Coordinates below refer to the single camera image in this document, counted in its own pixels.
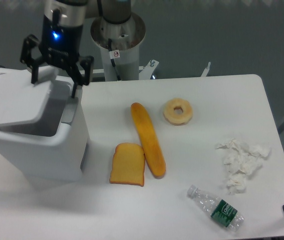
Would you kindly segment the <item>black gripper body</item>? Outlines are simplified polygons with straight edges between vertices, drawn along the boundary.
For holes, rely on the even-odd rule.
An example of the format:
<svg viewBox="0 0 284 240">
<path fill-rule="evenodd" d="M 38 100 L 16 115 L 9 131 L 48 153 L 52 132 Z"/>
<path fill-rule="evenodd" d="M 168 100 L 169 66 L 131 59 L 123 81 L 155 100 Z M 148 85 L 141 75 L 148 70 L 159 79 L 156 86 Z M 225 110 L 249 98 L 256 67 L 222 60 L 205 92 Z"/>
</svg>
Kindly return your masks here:
<svg viewBox="0 0 284 240">
<path fill-rule="evenodd" d="M 61 60 L 74 65 L 79 60 L 79 46 L 83 26 L 53 26 L 44 21 L 39 49 L 45 61 L 52 66 L 65 69 Z"/>
</svg>

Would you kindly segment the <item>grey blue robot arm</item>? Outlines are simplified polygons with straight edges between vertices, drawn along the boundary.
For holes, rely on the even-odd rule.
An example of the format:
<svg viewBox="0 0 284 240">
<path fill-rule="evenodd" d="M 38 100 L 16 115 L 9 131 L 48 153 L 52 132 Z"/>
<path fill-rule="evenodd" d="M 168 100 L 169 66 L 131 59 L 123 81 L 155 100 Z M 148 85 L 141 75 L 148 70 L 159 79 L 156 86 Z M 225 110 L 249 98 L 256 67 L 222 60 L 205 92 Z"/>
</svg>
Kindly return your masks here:
<svg viewBox="0 0 284 240">
<path fill-rule="evenodd" d="M 67 72 L 74 82 L 72 97 L 79 86 L 92 80 L 94 58 L 80 56 L 79 46 L 87 0 L 48 0 L 44 7 L 42 37 L 28 35 L 22 45 L 20 62 L 31 72 L 31 83 L 38 81 L 40 65 L 47 63 Z"/>
</svg>

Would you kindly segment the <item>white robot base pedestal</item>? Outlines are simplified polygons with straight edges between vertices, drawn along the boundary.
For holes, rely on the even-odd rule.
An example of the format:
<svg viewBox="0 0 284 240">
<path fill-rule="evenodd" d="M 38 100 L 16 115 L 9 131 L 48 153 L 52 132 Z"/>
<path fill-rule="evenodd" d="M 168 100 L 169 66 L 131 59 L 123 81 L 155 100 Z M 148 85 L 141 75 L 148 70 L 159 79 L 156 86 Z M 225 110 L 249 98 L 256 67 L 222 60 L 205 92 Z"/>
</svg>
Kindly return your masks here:
<svg viewBox="0 0 284 240">
<path fill-rule="evenodd" d="M 142 18 L 132 13 L 128 21 L 112 24 L 99 17 L 93 21 L 90 31 L 100 49 L 105 80 L 138 80 L 139 50 L 146 35 Z"/>
</svg>

